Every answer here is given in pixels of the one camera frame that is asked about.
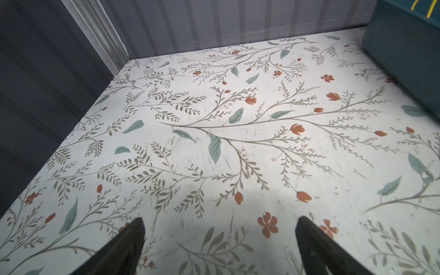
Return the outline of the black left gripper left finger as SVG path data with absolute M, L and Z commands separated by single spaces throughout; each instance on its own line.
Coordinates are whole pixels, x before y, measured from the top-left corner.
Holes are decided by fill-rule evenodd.
M 144 246 L 145 227 L 138 217 L 93 257 L 76 269 L 74 275 L 133 275 Z

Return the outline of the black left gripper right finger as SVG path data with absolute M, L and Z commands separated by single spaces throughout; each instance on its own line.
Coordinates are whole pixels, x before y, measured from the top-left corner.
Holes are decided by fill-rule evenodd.
M 309 218 L 299 218 L 295 235 L 307 275 L 372 275 Z

